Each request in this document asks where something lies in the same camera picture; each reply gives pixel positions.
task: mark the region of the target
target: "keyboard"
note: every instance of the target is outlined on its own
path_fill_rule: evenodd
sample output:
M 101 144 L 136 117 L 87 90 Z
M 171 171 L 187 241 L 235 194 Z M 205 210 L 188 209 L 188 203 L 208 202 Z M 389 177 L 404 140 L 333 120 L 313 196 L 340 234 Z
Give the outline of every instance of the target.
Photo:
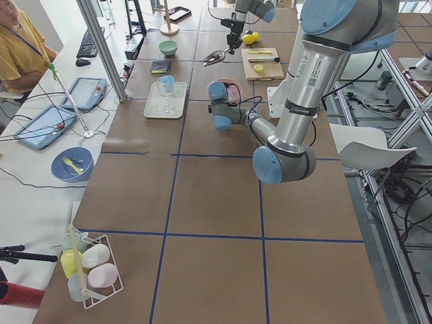
M 103 33 L 105 31 L 105 28 L 101 27 L 101 31 Z M 93 41 L 93 37 L 90 31 L 86 30 L 84 36 L 82 37 L 80 48 L 76 53 L 76 58 L 79 59 L 80 57 L 96 57 L 96 56 L 97 56 L 96 44 Z

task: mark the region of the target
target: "brown tabletop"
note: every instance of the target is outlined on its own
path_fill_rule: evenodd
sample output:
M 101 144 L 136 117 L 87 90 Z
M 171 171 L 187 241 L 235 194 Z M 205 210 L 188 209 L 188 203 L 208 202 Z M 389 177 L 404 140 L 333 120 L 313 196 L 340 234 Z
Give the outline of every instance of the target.
M 252 29 L 284 54 L 286 69 L 296 15 L 277 14 L 277 37 L 262 23 Z M 174 36 L 172 58 L 172 74 L 189 85 L 183 116 L 143 116 L 156 80 L 149 66 L 162 59 L 155 47 L 165 38 L 150 32 L 126 89 L 132 99 L 117 110 L 74 221 L 109 236 L 124 290 L 84 310 L 57 264 L 34 323 L 386 323 L 325 113 L 315 120 L 314 174 L 260 183 L 257 140 L 243 126 L 213 127 L 206 87 L 236 79 L 245 99 L 263 96 L 258 109 L 269 118 L 266 88 L 278 82 L 246 81 L 235 55 L 203 68 L 202 55 L 220 49 L 227 30 L 206 9 L 192 16 L 198 29 L 191 22 Z M 310 128 L 305 143 L 313 138 Z

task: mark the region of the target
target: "yellow shirt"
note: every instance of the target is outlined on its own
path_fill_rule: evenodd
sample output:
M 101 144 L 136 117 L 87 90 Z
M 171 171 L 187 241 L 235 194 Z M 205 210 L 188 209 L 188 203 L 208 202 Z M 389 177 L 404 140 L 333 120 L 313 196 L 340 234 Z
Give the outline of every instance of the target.
M 22 10 L 20 10 L 20 16 L 22 28 L 17 30 L 17 33 L 38 49 L 43 57 L 34 52 L 8 28 L 0 25 L 0 80 L 16 80 L 33 73 L 43 73 L 48 68 L 49 58 L 43 47 L 45 38 Z M 5 87 L 8 92 L 15 93 L 32 90 L 32 88 L 15 90 Z

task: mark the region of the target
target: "blue joint cap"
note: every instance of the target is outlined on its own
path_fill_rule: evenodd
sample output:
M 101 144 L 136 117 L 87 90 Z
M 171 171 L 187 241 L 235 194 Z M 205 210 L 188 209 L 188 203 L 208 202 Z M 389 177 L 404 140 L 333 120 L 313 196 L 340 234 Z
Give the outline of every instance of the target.
M 217 130 L 228 130 L 231 128 L 232 121 L 226 116 L 213 116 L 213 125 Z
M 227 96 L 227 88 L 220 81 L 213 81 L 207 87 L 210 99 L 222 99 Z
M 271 22 L 273 18 L 276 16 L 276 10 L 270 9 L 268 12 L 265 13 L 263 20 L 267 23 Z
M 398 31 L 390 32 L 384 36 L 360 43 L 351 47 L 350 54 L 368 53 L 386 49 L 396 42 L 396 33 Z
M 303 31 L 310 35 L 329 32 L 352 11 L 357 0 L 308 0 L 304 2 L 300 21 Z
M 265 184 L 280 184 L 282 168 L 275 153 L 267 146 L 260 146 L 254 152 L 252 164 L 256 176 Z

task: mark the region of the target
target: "robot label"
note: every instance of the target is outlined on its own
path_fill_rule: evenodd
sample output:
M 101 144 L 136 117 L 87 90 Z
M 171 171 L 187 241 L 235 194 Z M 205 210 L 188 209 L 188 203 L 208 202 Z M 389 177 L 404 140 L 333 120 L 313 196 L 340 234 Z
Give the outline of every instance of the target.
M 303 115 L 313 117 L 318 111 L 318 108 L 306 108 L 295 103 L 292 103 L 288 99 L 286 99 L 285 107 L 290 111 L 290 113 L 295 113 L 296 115 Z
M 297 69 L 296 78 L 304 86 L 319 88 L 324 81 L 324 78 L 320 78 L 320 76 L 327 71 L 329 64 L 328 60 L 321 57 L 313 57 L 311 59 L 303 55 Z

